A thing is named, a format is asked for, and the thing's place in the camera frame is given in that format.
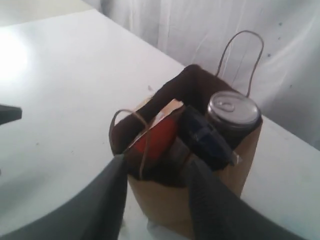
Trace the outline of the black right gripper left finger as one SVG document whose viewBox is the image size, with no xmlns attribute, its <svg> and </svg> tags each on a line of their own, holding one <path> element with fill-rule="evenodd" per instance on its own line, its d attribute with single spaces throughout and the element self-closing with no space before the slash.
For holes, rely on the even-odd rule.
<svg viewBox="0 0 320 240">
<path fill-rule="evenodd" d="M 116 240 L 127 199 L 128 167 L 118 154 L 75 197 L 2 240 Z"/>
</svg>

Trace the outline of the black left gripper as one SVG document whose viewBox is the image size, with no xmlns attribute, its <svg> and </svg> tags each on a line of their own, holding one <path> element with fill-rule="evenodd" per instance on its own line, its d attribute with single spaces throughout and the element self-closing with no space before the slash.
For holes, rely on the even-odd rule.
<svg viewBox="0 0 320 240">
<path fill-rule="evenodd" d="M 0 124 L 6 124 L 20 120 L 22 118 L 22 109 L 11 105 L 0 105 Z"/>
</svg>

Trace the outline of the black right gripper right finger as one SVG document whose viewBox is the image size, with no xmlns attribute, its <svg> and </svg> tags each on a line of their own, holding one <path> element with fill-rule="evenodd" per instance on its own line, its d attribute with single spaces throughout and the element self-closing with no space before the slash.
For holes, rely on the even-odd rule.
<svg viewBox="0 0 320 240">
<path fill-rule="evenodd" d="M 196 240 L 298 240 L 231 192 L 202 160 L 186 166 L 189 210 Z"/>
</svg>

